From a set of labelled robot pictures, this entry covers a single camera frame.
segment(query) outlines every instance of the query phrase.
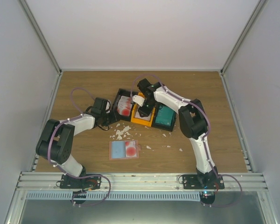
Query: wooden tabletop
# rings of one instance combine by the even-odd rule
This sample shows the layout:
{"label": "wooden tabletop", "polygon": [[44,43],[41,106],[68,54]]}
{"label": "wooden tabletop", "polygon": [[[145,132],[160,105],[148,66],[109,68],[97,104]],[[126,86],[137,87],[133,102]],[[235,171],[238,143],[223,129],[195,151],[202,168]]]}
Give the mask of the wooden tabletop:
{"label": "wooden tabletop", "polygon": [[[217,72],[143,72],[143,71],[71,71],[64,72],[53,106],[51,118],[66,119],[79,112],[70,101],[70,91],[83,87],[94,96],[113,102],[119,88],[131,89],[133,80],[141,74],[155,74],[173,92],[189,99],[201,100],[211,123],[209,146],[219,172],[247,172],[243,154],[224,88]],[[153,77],[147,79],[154,83]],[[93,104],[87,93],[77,90],[73,94],[76,104],[85,110]],[[183,136],[177,119],[173,132],[127,121],[111,125],[109,131],[95,128],[75,136],[72,155],[86,167],[87,172],[196,172],[196,160],[190,141]],[[109,160],[109,142],[115,129],[130,126],[131,139],[138,140],[142,150],[138,159]],[[40,158],[36,172],[56,172],[48,161]]]}

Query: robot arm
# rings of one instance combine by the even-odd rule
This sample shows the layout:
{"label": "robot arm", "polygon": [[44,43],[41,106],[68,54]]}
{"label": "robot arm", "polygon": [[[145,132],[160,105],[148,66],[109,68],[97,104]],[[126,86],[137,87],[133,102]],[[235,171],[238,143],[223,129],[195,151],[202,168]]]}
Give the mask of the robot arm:
{"label": "robot arm", "polygon": [[108,126],[119,120],[116,111],[110,111],[110,102],[106,99],[96,98],[93,106],[89,107],[85,113],[80,116],[65,120],[50,119],[47,121],[41,137],[36,146],[36,153],[45,159],[48,159],[48,148],[52,134],[60,123],[62,124],[52,142],[50,151],[50,160],[66,173],[75,176],[85,176],[85,168],[79,164],[71,155],[73,137],[85,130],[95,127]]}
{"label": "robot arm", "polygon": [[137,86],[145,96],[145,98],[133,96],[133,101],[140,105],[140,116],[148,116],[156,102],[162,103],[174,110],[179,116],[182,133],[189,138],[192,144],[196,157],[196,170],[199,182],[203,187],[213,182],[216,174],[211,165],[215,170],[216,167],[210,156],[207,136],[204,137],[207,133],[208,125],[201,112],[189,104],[191,102],[204,111],[201,102],[198,99],[190,100],[183,98],[169,90],[166,86],[163,88],[160,83],[151,85],[147,79],[141,80]]}

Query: purple cable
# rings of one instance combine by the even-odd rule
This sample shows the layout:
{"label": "purple cable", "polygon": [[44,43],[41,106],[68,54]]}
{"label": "purple cable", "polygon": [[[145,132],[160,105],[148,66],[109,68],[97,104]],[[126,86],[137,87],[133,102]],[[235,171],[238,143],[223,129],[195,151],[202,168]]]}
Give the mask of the purple cable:
{"label": "purple cable", "polygon": [[[101,204],[102,202],[104,202],[109,197],[110,192],[111,192],[111,182],[110,182],[110,180],[106,176],[103,176],[103,175],[88,175],[88,176],[79,176],[79,177],[77,177],[77,176],[73,176],[71,174],[66,173],[66,171],[64,169],[62,169],[59,165],[58,165],[58,168],[60,169],[61,172],[65,173],[67,176],[70,176],[70,177],[75,178],[75,179],[86,179],[86,178],[91,178],[91,177],[102,177],[102,178],[104,178],[104,179],[106,179],[108,181],[108,183],[109,183],[109,190],[108,190],[106,196],[102,200],[100,200],[99,202],[93,203],[93,204],[84,204],[84,205],[79,204],[79,207],[88,207],[88,206],[94,206],[94,205],[97,205],[97,204]],[[75,198],[75,194],[73,194],[72,199],[71,199],[71,202],[75,206],[74,198]]]}
{"label": "purple cable", "polygon": [[207,132],[205,133],[205,135],[202,137],[202,141],[203,141],[203,146],[204,146],[206,158],[207,158],[207,160],[208,160],[208,162],[209,162],[209,164],[210,164],[211,169],[212,169],[213,172],[215,173],[217,179],[219,179],[220,177],[223,177],[223,176],[228,176],[228,177],[231,177],[232,179],[234,179],[234,180],[237,182],[238,186],[239,186],[239,189],[240,189],[240,196],[239,196],[238,200],[236,200],[235,202],[230,203],[230,204],[227,204],[227,205],[211,205],[211,204],[204,204],[204,203],[203,203],[203,205],[208,205],[208,206],[210,206],[210,207],[226,208],[226,207],[230,207],[230,206],[233,206],[233,205],[238,204],[238,203],[240,202],[240,200],[241,200],[241,198],[242,198],[242,194],[243,194],[243,189],[242,189],[242,186],[241,186],[240,182],[239,182],[234,176],[232,176],[232,175],[229,175],[229,174],[222,174],[222,175],[219,175],[219,174],[216,172],[216,170],[215,170],[215,168],[213,167],[213,165],[211,164],[211,162],[209,161],[209,160],[210,160],[210,156],[209,156],[209,153],[208,153],[208,150],[207,150],[207,146],[206,146],[206,143],[205,143],[204,139],[210,134],[211,127],[210,127],[210,120],[209,120],[208,117],[206,116],[205,112],[204,112],[199,106],[197,106],[196,104],[194,104],[194,103],[192,103],[192,102],[190,102],[190,101],[188,101],[188,100],[183,100],[183,99],[180,98],[179,96],[177,96],[177,95],[171,93],[169,90],[167,90],[167,89],[165,88],[165,86],[163,85],[163,83],[162,83],[162,81],[160,80],[160,78],[157,77],[156,75],[153,75],[153,74],[143,74],[143,75],[140,75],[140,76],[138,76],[138,77],[135,78],[135,80],[133,81],[132,88],[131,88],[131,93],[130,93],[131,98],[132,98],[132,96],[133,96],[133,87],[134,87],[134,85],[135,85],[135,82],[136,82],[139,78],[142,78],[142,77],[145,77],[145,76],[152,76],[152,77],[156,78],[156,79],[158,80],[158,82],[161,84],[161,87],[163,88],[163,90],[164,90],[166,93],[168,93],[170,96],[174,97],[175,99],[177,99],[177,100],[179,100],[179,101],[181,101],[181,102],[185,102],[185,103],[190,104],[191,106],[195,107],[195,108],[203,115],[203,117],[204,117],[204,119],[205,119],[205,121],[206,121],[206,123],[207,123],[207,125],[208,125],[208,130],[207,130]]}
{"label": "purple cable", "polygon": [[[86,205],[79,205],[79,207],[86,207],[86,206],[94,206],[94,205],[100,204],[100,203],[102,203],[103,201],[105,201],[105,200],[109,197],[110,191],[111,191],[111,182],[110,182],[110,180],[109,180],[107,177],[103,176],[103,175],[88,175],[88,176],[78,176],[78,177],[77,177],[77,176],[73,176],[73,175],[71,175],[71,174],[68,174],[64,169],[62,169],[62,167],[60,167],[59,164],[57,164],[57,163],[54,164],[54,163],[51,162],[52,143],[53,143],[53,140],[54,140],[54,137],[55,137],[55,134],[56,134],[57,130],[58,130],[63,124],[66,124],[66,123],[69,122],[69,121],[75,121],[75,120],[80,119],[80,118],[82,118],[82,114],[79,115],[79,116],[77,116],[77,117],[64,120],[63,122],[60,122],[60,123],[56,126],[56,128],[54,129],[54,131],[53,131],[53,133],[52,133],[52,136],[51,136],[51,138],[50,138],[50,142],[49,142],[49,146],[48,146],[48,156],[47,156],[47,157],[48,157],[48,161],[49,161],[50,164],[53,164],[54,166],[57,166],[57,167],[60,169],[61,172],[65,173],[65,175],[70,176],[70,177],[72,177],[72,178],[75,178],[75,179],[86,179],[86,178],[97,177],[97,176],[98,176],[98,177],[102,177],[102,178],[104,178],[104,179],[106,179],[106,180],[108,181],[108,183],[109,183],[109,190],[108,190],[107,195],[106,195],[101,201],[99,201],[99,202],[97,202],[97,203],[86,204]],[[71,201],[72,201],[73,205],[75,205],[75,204],[74,204],[74,195],[73,195],[73,198],[72,198]]]}
{"label": "purple cable", "polygon": [[76,87],[76,88],[74,88],[74,89],[71,90],[71,92],[70,92],[70,100],[71,100],[72,104],[74,105],[74,107],[75,107],[80,113],[83,113],[83,111],[76,105],[76,103],[75,103],[75,101],[74,101],[74,99],[73,99],[73,92],[74,92],[75,90],[83,90],[83,91],[87,92],[88,95],[89,95],[93,100],[95,100],[95,98],[94,98],[94,96],[93,96],[87,89],[84,89],[84,88],[82,88],[82,87]]}

